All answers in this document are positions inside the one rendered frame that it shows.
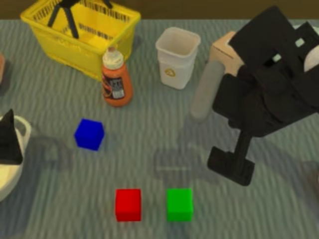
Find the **red cube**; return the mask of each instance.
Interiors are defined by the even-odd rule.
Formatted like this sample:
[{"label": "red cube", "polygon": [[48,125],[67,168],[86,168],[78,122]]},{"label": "red cube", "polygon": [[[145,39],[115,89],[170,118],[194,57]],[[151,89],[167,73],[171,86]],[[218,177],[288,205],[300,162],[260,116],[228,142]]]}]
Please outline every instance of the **red cube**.
[{"label": "red cube", "polygon": [[115,191],[115,216],[118,222],[141,221],[142,194],[140,189],[117,189]]}]

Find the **blue cube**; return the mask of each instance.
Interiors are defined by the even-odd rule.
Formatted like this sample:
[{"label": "blue cube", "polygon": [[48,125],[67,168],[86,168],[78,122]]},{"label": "blue cube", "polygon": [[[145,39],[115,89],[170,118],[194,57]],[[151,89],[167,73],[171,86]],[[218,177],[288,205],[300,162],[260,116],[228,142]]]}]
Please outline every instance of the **blue cube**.
[{"label": "blue cube", "polygon": [[104,134],[101,122],[82,119],[74,137],[78,147],[98,151]]}]

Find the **white ball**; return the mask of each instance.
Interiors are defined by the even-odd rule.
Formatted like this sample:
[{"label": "white ball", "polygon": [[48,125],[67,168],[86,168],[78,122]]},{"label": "white ball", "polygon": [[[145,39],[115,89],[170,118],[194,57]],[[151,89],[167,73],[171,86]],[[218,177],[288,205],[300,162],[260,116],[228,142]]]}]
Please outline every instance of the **white ball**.
[{"label": "white ball", "polygon": [[319,64],[319,45],[313,48],[305,59],[304,71],[307,72],[311,68]]}]

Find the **green cube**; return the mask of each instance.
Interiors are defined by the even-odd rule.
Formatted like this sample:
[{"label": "green cube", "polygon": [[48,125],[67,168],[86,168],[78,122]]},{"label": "green cube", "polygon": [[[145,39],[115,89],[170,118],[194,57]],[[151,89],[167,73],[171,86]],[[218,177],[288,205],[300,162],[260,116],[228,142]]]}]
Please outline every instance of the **green cube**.
[{"label": "green cube", "polygon": [[167,220],[169,222],[190,222],[193,213],[193,196],[190,188],[167,189]]}]

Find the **orange bottle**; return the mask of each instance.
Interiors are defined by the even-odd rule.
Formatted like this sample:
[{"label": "orange bottle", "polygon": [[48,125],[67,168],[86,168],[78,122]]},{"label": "orange bottle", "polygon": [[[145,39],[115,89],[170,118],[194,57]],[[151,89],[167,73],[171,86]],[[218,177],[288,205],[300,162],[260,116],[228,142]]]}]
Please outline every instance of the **orange bottle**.
[{"label": "orange bottle", "polygon": [[123,55],[109,47],[103,56],[102,91],[104,100],[112,106],[127,105],[133,97],[133,86]]}]

